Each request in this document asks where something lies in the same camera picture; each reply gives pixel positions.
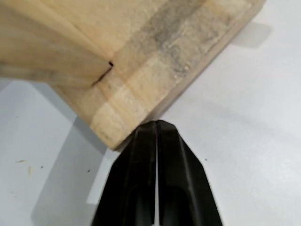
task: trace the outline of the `black clamp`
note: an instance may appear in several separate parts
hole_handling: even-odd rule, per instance
[[[92,226],[154,224],[157,154],[160,225],[222,226],[202,164],[165,121],[137,128],[111,168]]]

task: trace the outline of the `wooden board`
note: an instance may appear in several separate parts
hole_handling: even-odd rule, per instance
[[[1,77],[89,87],[111,67],[62,17],[33,6],[0,1]]]
[[[94,86],[53,86],[115,149],[159,115],[265,0],[41,0],[114,66]]]

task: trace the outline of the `white surface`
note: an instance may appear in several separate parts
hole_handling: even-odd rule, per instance
[[[162,117],[225,226],[301,225],[300,8],[269,0]],[[46,85],[1,84],[0,226],[87,226],[117,154]]]

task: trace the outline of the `wooden block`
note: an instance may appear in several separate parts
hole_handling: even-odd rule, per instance
[[[43,2],[114,63],[89,89],[53,88],[115,149],[140,123],[161,114],[265,0]]]
[[[89,87],[111,67],[62,17],[27,2],[0,1],[1,77]]]

